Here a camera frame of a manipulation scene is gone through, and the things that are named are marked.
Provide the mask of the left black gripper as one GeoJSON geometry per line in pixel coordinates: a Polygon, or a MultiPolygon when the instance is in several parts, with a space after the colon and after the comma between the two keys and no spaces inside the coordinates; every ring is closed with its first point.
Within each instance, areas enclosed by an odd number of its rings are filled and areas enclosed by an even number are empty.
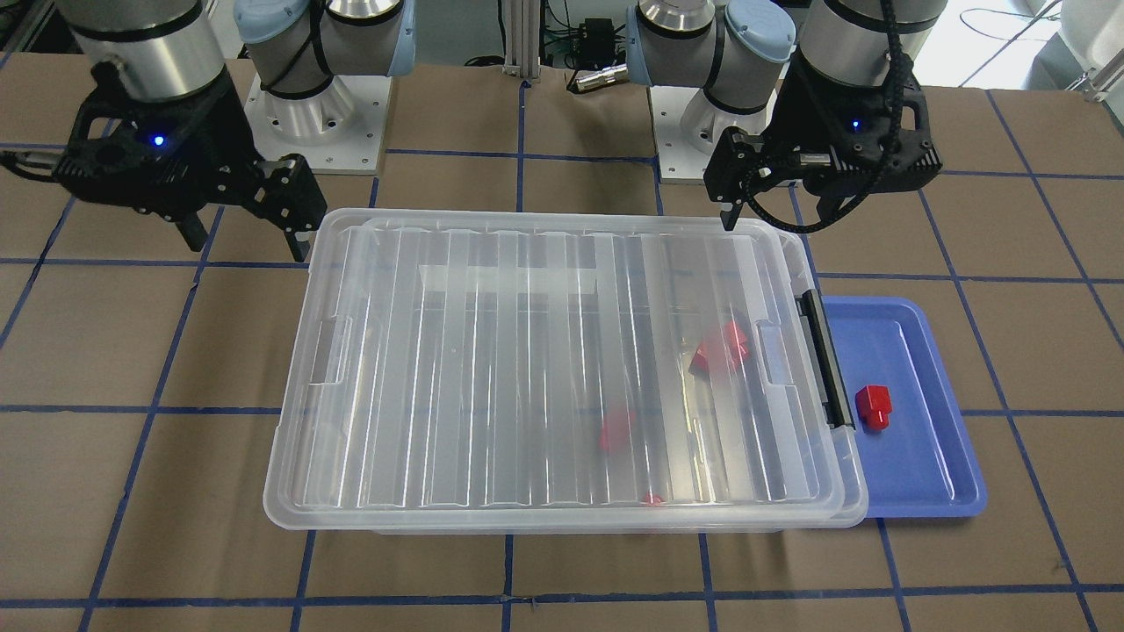
{"type": "MultiPolygon", "coordinates": [[[[846,198],[878,175],[883,145],[890,139],[892,92],[883,85],[845,85],[822,75],[798,54],[776,96],[772,119],[762,139],[763,160],[776,177],[800,179],[818,196],[816,213],[823,224],[846,216],[846,198]]],[[[919,190],[942,171],[942,159],[932,139],[925,96],[910,73],[904,78],[903,121],[910,128],[897,133],[889,169],[874,184],[874,193],[919,190]]],[[[762,168],[750,133],[728,126],[715,139],[705,168],[705,189],[719,204],[722,228],[738,224],[746,204],[746,183],[762,168]]]]}

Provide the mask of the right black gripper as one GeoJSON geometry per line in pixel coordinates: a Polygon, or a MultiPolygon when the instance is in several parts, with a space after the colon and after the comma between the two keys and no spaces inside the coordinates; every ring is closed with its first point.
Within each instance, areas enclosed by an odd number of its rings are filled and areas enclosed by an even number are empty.
{"type": "Polygon", "coordinates": [[[285,237],[296,262],[312,251],[327,201],[301,154],[262,160],[228,67],[160,103],[133,99],[114,63],[97,63],[53,178],[87,204],[123,205],[174,222],[192,252],[210,237],[203,205],[241,205],[285,237]]]}

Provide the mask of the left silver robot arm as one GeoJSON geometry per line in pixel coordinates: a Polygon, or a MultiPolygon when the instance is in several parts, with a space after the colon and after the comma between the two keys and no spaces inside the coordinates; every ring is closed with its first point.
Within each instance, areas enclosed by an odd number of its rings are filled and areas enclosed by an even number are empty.
{"type": "Polygon", "coordinates": [[[703,186],[723,228],[742,211],[817,233],[867,197],[913,192],[943,164],[914,55],[943,1],[638,1],[626,18],[632,83],[696,89],[711,125],[703,186]]]}

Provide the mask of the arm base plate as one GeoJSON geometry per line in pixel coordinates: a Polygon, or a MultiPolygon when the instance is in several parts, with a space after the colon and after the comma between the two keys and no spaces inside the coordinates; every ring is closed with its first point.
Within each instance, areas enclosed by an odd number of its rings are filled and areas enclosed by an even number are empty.
{"type": "Polygon", "coordinates": [[[334,76],[320,94],[284,100],[250,84],[244,105],[265,159],[305,156],[317,175],[378,173],[391,101],[391,76],[334,76]]]}
{"type": "Polygon", "coordinates": [[[671,184],[703,184],[703,172],[714,146],[722,132],[731,126],[747,133],[754,147],[762,147],[761,134],[776,107],[776,90],[763,111],[750,115],[720,111],[707,100],[703,89],[655,85],[650,88],[649,97],[659,179],[671,184]]]}

